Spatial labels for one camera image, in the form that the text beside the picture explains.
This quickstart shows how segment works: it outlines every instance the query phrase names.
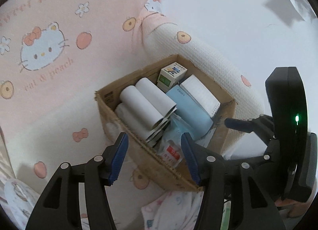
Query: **plastic bag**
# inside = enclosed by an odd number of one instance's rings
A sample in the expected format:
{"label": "plastic bag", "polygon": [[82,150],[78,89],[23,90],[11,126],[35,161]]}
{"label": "plastic bag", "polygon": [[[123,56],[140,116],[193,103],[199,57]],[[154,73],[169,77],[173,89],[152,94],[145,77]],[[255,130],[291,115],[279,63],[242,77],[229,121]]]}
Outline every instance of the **plastic bag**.
{"label": "plastic bag", "polygon": [[189,132],[195,140],[194,129],[187,124],[180,116],[173,113],[171,123],[163,133],[158,155],[170,166],[176,167],[184,158],[181,150],[181,136]]}

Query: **small product box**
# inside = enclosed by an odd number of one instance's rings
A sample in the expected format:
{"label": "small product box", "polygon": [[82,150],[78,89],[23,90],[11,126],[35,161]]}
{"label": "small product box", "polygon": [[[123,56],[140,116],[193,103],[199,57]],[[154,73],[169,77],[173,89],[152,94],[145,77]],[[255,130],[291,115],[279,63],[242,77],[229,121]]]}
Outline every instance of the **small product box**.
{"label": "small product box", "polygon": [[157,87],[166,93],[184,77],[186,72],[187,69],[177,62],[164,67],[160,71]]}

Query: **white wall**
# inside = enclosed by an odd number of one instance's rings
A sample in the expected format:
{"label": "white wall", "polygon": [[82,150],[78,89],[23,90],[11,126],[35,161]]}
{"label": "white wall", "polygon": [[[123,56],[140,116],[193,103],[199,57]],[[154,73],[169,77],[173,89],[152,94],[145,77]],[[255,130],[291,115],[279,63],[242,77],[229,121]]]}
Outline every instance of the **white wall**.
{"label": "white wall", "polygon": [[[305,86],[308,125],[318,133],[318,21],[302,20],[289,0],[162,0],[167,16],[219,49],[262,94],[271,114],[265,80],[278,66],[296,66]],[[246,135],[236,156],[263,152]]]}

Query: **bow print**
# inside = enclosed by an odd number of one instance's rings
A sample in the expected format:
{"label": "bow print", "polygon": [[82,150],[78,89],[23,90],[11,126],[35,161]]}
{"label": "bow print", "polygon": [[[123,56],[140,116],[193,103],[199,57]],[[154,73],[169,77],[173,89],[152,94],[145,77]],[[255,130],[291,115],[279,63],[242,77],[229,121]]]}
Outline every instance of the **bow print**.
{"label": "bow print", "polygon": [[75,142],[80,142],[83,138],[88,137],[88,130],[83,128],[80,132],[73,132],[73,139]]}
{"label": "bow print", "polygon": [[35,39],[39,39],[41,37],[42,31],[41,28],[36,26],[31,34],[28,34],[26,37],[24,37],[23,42],[27,46],[31,46],[34,43]]}

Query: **hello kitty face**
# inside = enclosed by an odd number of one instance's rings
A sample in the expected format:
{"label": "hello kitty face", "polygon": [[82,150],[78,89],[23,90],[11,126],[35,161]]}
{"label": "hello kitty face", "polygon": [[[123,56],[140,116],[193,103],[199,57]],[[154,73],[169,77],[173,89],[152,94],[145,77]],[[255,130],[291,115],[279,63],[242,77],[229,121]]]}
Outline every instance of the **hello kitty face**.
{"label": "hello kitty face", "polygon": [[38,70],[55,61],[63,52],[65,41],[58,23],[51,23],[46,29],[35,27],[31,34],[23,37],[21,63],[23,69]]}
{"label": "hello kitty face", "polygon": [[159,2],[160,0],[148,0],[145,4],[145,8],[149,12],[161,12],[161,3]]}

